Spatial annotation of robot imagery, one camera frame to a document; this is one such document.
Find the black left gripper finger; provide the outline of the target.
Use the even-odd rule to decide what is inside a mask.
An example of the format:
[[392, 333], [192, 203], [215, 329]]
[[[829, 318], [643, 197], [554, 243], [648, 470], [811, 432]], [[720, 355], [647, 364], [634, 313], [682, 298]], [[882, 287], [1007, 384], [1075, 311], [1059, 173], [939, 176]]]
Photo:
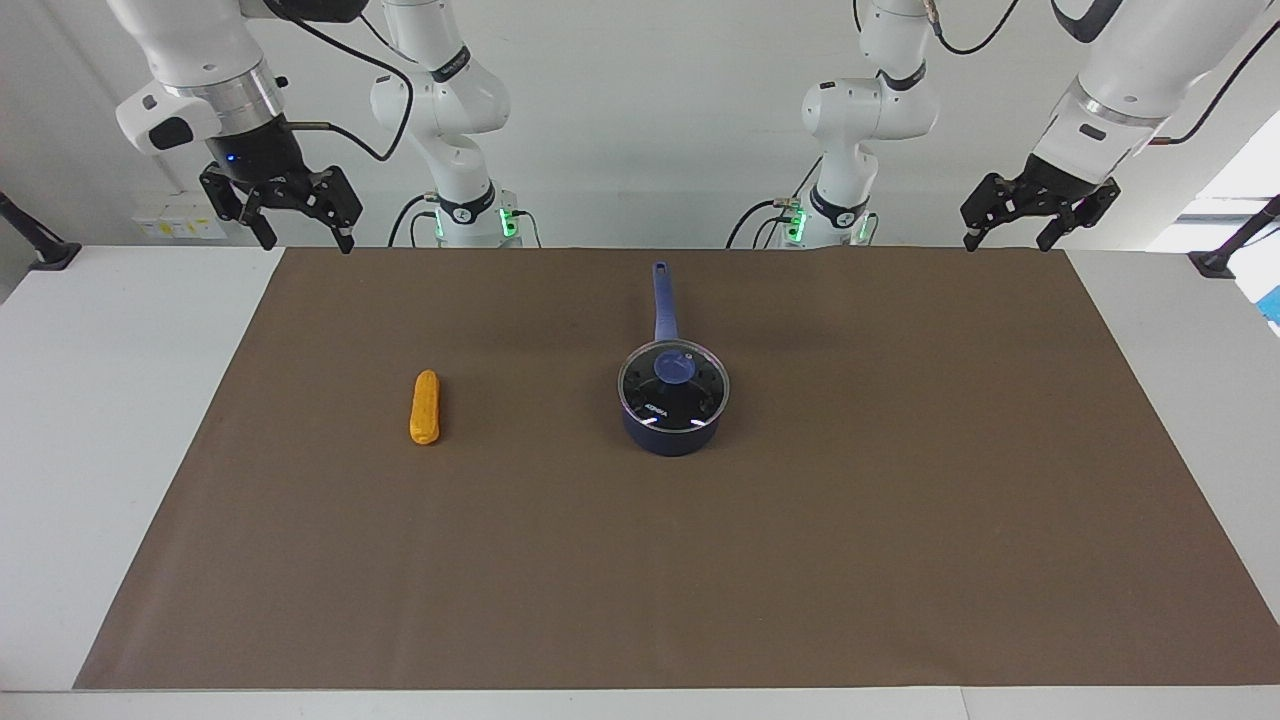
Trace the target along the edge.
[[1083, 199], [1055, 199], [1048, 202], [1050, 222], [1036, 237], [1037, 249], [1048, 252], [1075, 229], [1096, 227], [1120, 193], [1119, 183], [1115, 178], [1108, 178]]
[[965, 250], [975, 252], [992, 229], [1021, 219], [1029, 197], [1030, 186], [1020, 176], [987, 174], [960, 205]]

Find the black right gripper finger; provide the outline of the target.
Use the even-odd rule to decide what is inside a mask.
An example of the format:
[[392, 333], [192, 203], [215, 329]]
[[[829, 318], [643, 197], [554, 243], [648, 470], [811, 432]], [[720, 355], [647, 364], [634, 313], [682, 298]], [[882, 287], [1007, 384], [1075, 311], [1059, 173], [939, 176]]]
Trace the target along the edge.
[[198, 181], [219, 219], [250, 229], [264, 250], [275, 249], [278, 237], [262, 214], [262, 192], [259, 184], [232, 179], [219, 164], [207, 164]]
[[364, 205], [338, 165], [323, 170], [298, 167], [300, 211], [325, 225], [342, 254], [355, 249], [355, 225]]

